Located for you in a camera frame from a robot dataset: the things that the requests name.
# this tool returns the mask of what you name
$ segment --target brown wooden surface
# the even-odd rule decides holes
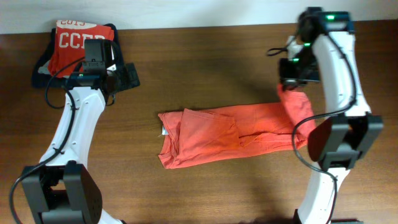
[[[358,22],[356,29],[362,88],[385,128],[346,178],[334,217],[398,223],[398,22]],[[157,158],[164,139],[157,113],[278,101],[278,57],[264,54],[294,30],[286,24],[119,31],[124,59],[136,64],[141,86],[117,95],[91,143],[88,169],[104,208],[128,223],[291,217],[310,175],[293,152],[165,170]],[[32,68],[48,41],[48,34],[0,35],[1,223],[12,223],[12,182],[24,166],[37,163],[62,114],[45,104],[43,90],[30,87]],[[305,91],[314,112],[323,112],[322,86]],[[52,90],[50,99],[62,105],[64,93]],[[20,186],[15,202],[24,223],[32,223]]]

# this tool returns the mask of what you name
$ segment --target green led light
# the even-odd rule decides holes
[[[335,16],[334,15],[327,15],[326,18],[328,20],[335,20]]]

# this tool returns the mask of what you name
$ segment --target folded red shirt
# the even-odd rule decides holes
[[[58,20],[54,54],[48,66],[49,72],[51,75],[55,75],[64,66],[84,57],[84,41],[86,39],[113,40],[113,37],[113,30],[108,26],[71,20]],[[69,76],[74,68],[75,66],[71,66],[65,69],[57,77]]]
[[[190,167],[223,159],[258,156],[292,150],[292,131],[304,118],[313,116],[305,93],[282,91],[281,103],[161,113],[169,135],[159,155],[166,169]],[[298,148],[307,144],[315,128],[309,121],[298,129]]]

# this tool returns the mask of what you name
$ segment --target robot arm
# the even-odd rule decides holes
[[[116,70],[115,55],[120,54],[116,47],[109,40],[85,41],[84,72],[75,69],[68,80],[57,132],[40,163],[53,157],[65,138],[66,144],[45,166],[31,174],[35,166],[23,171],[23,175],[29,174],[22,186],[36,223],[124,223],[102,209],[101,192],[87,171],[95,126],[109,95],[139,85],[132,64],[130,71],[125,66]],[[64,183],[65,190],[52,189],[59,182]]]
[[[324,121],[308,139],[312,166],[333,175],[336,185],[329,175],[313,170],[304,201],[295,211],[294,223],[327,224],[335,194],[381,132],[382,120],[371,115],[361,89],[349,14],[310,7],[299,18],[298,34],[304,44],[297,45],[295,37],[289,37],[285,50],[288,58],[280,60],[284,89],[322,80],[326,113],[341,113]]]

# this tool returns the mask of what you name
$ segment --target orange shirt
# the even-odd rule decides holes
[[[185,109],[161,113],[169,135],[159,155],[166,169],[190,167],[223,159],[292,150],[292,131],[313,116],[305,93],[282,91],[281,103],[229,106],[203,111]],[[314,120],[304,123],[295,137],[297,148],[307,144]]]

